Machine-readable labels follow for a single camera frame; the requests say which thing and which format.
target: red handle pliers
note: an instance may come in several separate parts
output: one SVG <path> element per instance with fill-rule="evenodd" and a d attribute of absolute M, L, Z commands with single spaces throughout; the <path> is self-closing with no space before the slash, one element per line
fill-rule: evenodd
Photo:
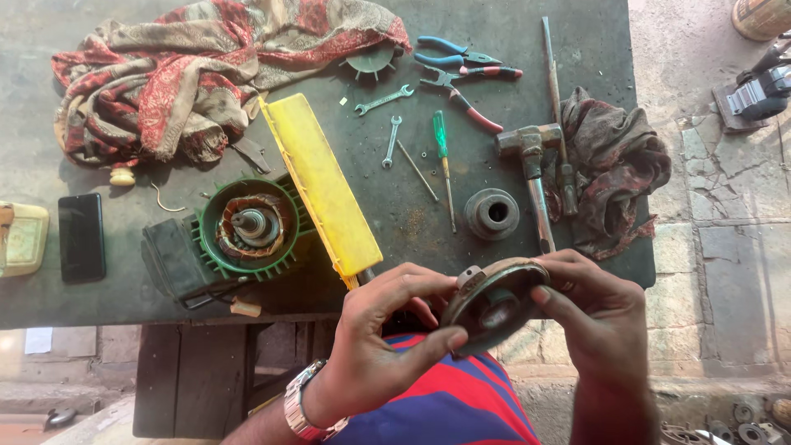
<path fill-rule="evenodd" d="M 461 67 L 459 69 L 458 74 L 450 74 L 446 73 L 443 70 L 440 70 L 436 67 L 430 67 L 428 65 L 423 65 L 423 67 L 427 70 L 432 70 L 437 73 L 437 80 L 428 80 L 428 79 L 420 79 L 421 83 L 433 86 L 441 86 L 443 88 L 447 88 L 450 90 L 450 101 L 456 105 L 459 105 L 472 119 L 477 121 L 479 124 L 483 125 L 487 130 L 492 131 L 493 133 L 500 133 L 502 132 L 502 126 L 495 124 L 491 120 L 483 117 L 481 113 L 477 112 L 475 108 L 472 108 L 470 102 L 461 95 L 458 89 L 451 84 L 451 81 L 458 78 L 463 78 L 467 76 L 473 75 L 480 75 L 480 76 L 499 76 L 502 78 L 520 78 L 522 77 L 522 70 L 517 70 L 515 68 L 506 68 L 506 67 L 484 67 L 484 68 L 466 68 Z"/>

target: blue handle pliers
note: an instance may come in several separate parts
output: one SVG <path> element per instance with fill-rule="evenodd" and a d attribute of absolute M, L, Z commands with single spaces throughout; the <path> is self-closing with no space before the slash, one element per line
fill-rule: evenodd
<path fill-rule="evenodd" d="M 439 37 L 420 36 L 418 37 L 418 44 L 436 47 L 445 52 L 454 54 L 448 57 L 426 57 L 423 54 L 415 54 L 414 59 L 424 65 L 431 65 L 439 68 L 460 68 L 464 65 L 464 60 L 481 63 L 482 65 L 502 65 L 502 62 L 497 59 L 480 52 L 467 51 L 469 47 L 460 47 L 457 44 L 453 44 Z"/>

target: needle-nose pliers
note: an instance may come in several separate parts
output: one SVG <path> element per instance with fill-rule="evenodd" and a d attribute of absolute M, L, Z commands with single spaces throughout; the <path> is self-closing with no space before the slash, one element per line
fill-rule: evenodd
<path fill-rule="evenodd" d="M 480 52 L 467 51 L 469 47 L 460 47 L 457 44 L 453 44 L 439 37 L 420 36 L 418 37 L 418 43 L 455 54 L 449 55 L 448 57 L 426 57 L 423 54 L 415 54 L 414 59 L 423 65 L 432 65 L 440 68 L 458 68 L 464 65 L 464 60 L 481 63 L 482 65 L 502 65 L 502 62 L 497 59 L 493 59 Z"/>
<path fill-rule="evenodd" d="M 483 117 L 481 113 L 477 112 L 475 108 L 472 108 L 470 102 L 461 95 L 458 89 L 451 84 L 451 81 L 463 78 L 472 75 L 481 75 L 481 76 L 499 76 L 502 78 L 520 78 L 522 77 L 522 70 L 517 70 L 515 68 L 505 68 L 505 67 L 483 67 L 483 68 L 466 68 L 461 67 L 459 69 L 458 74 L 450 74 L 446 73 L 439 68 L 431 67 L 429 65 L 424 65 L 424 68 L 427 70 L 432 70 L 437 73 L 437 80 L 428 80 L 428 79 L 420 79 L 420 82 L 427 85 L 433 86 L 441 86 L 443 88 L 450 90 L 450 101 L 456 105 L 459 105 L 472 119 L 474 119 L 479 124 L 483 125 L 487 130 L 492 131 L 493 133 L 500 133 L 502 132 L 502 126 L 495 124 L 491 120 Z"/>

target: screwdriver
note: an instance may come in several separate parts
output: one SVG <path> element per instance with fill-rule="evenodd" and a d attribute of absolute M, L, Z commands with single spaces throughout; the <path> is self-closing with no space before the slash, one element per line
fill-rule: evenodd
<path fill-rule="evenodd" d="M 434 113 L 434 137 L 439 145 L 439 155 L 442 159 L 442 171 L 445 172 L 445 184 L 448 186 L 448 206 L 450 207 L 450 226 L 456 232 L 456 216 L 453 214 L 453 196 L 450 192 L 450 169 L 448 168 L 448 146 L 445 145 L 445 118 L 442 110 Z"/>

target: open-end wrench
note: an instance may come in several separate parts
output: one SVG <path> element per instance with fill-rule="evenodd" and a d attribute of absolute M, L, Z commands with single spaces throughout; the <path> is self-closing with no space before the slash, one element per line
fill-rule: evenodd
<path fill-rule="evenodd" d="M 409 97 L 409 96 L 412 95 L 412 93 L 414 93 L 414 90 L 407 91 L 407 87 L 408 86 L 409 86 L 409 84 L 407 83 L 405 86 L 401 87 L 401 89 L 398 91 L 398 93 L 393 93 L 393 94 L 391 94 L 389 96 L 382 97 L 381 99 L 379 99 L 377 101 L 373 101 L 370 104 L 358 105 L 357 107 L 354 108 L 354 111 L 362 110 L 362 112 L 360 113 L 360 116 L 362 116 L 362 115 L 366 114 L 368 112 L 368 110 L 370 110 L 371 108 L 376 108 L 379 105 L 387 104 L 388 102 L 394 101 L 395 99 L 398 99 L 399 97 Z"/>
<path fill-rule="evenodd" d="M 398 120 L 396 117 L 393 116 L 390 119 L 390 124 L 393 124 L 393 129 L 390 132 L 390 145 L 388 145 L 388 156 L 382 161 L 382 168 L 389 169 L 393 165 L 393 147 L 396 144 L 396 132 L 398 131 L 398 126 L 401 124 L 401 116 L 398 116 Z"/>

